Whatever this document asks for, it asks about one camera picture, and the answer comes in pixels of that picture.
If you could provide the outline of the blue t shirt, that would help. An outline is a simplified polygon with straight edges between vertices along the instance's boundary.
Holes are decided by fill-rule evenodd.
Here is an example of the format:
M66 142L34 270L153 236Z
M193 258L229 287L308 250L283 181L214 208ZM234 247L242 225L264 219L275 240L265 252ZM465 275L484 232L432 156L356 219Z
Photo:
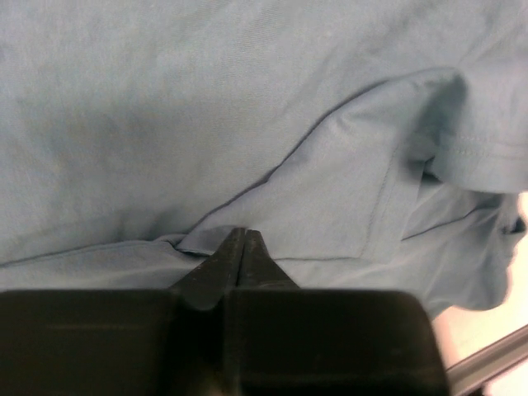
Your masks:
M302 286L498 306L524 1L4 1L1 287L164 288L235 227Z

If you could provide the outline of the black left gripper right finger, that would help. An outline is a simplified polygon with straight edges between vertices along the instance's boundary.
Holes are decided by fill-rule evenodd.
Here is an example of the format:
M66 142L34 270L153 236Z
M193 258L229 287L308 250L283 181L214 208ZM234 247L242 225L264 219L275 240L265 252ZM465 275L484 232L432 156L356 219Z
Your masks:
M299 288L273 261L262 234L256 230L246 232L237 286L254 289Z

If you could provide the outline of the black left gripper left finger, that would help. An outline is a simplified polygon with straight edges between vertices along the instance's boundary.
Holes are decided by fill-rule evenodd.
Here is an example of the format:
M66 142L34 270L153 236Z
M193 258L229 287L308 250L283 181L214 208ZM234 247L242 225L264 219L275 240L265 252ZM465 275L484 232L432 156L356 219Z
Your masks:
M246 230L233 229L218 249L171 287L189 310L214 310L237 284Z

